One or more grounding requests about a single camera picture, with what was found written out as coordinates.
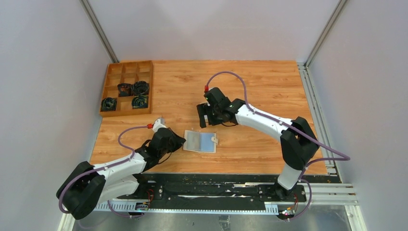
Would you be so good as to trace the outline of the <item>beige leather card holder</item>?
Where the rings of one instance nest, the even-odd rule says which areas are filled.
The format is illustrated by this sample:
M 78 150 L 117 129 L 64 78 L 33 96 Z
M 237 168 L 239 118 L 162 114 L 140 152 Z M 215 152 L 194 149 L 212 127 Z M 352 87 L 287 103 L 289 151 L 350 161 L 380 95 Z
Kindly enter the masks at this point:
M 184 131 L 183 150 L 196 153 L 214 154 L 217 152 L 219 140 L 216 133 Z

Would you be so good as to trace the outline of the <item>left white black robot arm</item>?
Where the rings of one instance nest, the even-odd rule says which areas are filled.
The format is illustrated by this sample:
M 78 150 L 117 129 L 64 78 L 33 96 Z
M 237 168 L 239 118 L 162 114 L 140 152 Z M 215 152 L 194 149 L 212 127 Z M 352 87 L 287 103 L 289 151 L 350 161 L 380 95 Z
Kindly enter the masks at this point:
M 79 163 L 57 190 L 59 210 L 80 220 L 100 203 L 137 192 L 142 183 L 136 175 L 158 165 L 165 154 L 179 150 L 185 142 L 172 129 L 158 128 L 137 149 L 120 143 L 131 151 L 125 157 L 95 165 Z

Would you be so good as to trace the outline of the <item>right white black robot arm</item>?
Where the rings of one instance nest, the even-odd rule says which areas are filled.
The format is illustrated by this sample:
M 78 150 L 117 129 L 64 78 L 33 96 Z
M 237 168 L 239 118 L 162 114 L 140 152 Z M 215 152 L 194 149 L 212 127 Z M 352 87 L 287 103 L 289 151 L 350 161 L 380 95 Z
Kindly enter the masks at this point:
M 307 163 L 319 149 L 307 120 L 303 117 L 288 119 L 259 111 L 241 99 L 231 101 L 219 88 L 210 89 L 204 98 L 206 101 L 196 106 L 201 128 L 232 123 L 256 129 L 280 143 L 285 164 L 278 176 L 276 189 L 292 191 Z

